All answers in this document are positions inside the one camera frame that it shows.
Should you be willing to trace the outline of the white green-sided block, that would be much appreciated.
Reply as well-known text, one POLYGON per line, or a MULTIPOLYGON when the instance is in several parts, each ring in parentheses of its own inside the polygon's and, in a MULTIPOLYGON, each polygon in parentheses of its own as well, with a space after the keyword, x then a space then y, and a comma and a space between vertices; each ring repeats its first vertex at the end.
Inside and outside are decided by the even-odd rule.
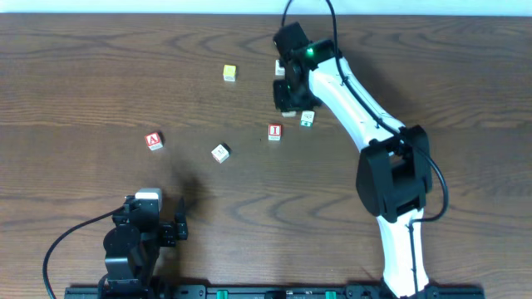
POLYGON ((301 113, 300 125, 304 127, 312 127, 315 117, 315 112, 312 110, 304 110, 301 113))

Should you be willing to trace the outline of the red letter I block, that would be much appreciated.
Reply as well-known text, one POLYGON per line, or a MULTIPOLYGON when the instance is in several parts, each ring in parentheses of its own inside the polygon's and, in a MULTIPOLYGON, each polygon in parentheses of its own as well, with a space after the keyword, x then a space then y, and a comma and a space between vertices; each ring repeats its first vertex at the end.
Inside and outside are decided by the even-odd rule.
POLYGON ((280 141, 282 138, 282 126, 280 124, 269 124, 268 125, 268 140, 269 141, 280 141))

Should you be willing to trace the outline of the red letter A block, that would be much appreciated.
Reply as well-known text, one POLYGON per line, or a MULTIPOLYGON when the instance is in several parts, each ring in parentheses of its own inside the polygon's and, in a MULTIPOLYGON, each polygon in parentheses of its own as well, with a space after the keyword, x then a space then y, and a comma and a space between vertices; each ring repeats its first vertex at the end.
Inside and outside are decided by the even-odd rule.
POLYGON ((163 141, 158 132, 153 132, 146 135, 145 142, 148 148, 152 151, 161 149, 164 146, 163 141))

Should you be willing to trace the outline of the blue number 2 block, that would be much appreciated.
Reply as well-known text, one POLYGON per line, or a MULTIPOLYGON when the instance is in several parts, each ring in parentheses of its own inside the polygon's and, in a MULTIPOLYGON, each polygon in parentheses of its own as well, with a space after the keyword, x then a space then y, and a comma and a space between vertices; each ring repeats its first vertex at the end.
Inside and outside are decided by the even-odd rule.
POLYGON ((292 118, 292 117, 295 117, 297 115, 297 111, 293 110, 293 111, 281 112, 281 115, 284 118, 292 118))

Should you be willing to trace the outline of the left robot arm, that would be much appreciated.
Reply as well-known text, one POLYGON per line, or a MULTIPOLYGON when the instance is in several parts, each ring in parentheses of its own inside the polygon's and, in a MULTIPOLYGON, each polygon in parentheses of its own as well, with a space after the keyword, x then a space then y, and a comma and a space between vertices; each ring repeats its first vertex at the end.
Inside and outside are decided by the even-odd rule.
POLYGON ((120 211, 112 214, 116 225, 104 238, 107 274, 98 282, 98 298, 170 298, 172 287, 154 275, 164 247, 188 238, 185 201, 181 199, 172 221, 160 221, 154 199, 126 196, 120 211))

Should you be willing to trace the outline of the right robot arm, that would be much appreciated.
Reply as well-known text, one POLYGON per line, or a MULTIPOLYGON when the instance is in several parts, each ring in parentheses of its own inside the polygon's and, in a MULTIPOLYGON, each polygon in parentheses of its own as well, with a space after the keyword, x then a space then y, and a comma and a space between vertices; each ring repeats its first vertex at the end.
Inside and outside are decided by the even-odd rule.
POLYGON ((359 151, 356 188, 376 217, 385 266, 382 280, 396 298, 421 294, 429 283, 423 266, 420 219, 431 191, 426 132, 407 128, 385 112, 352 74, 331 40, 311 42, 298 23, 273 36, 284 77, 273 83, 283 113, 325 105, 359 151))

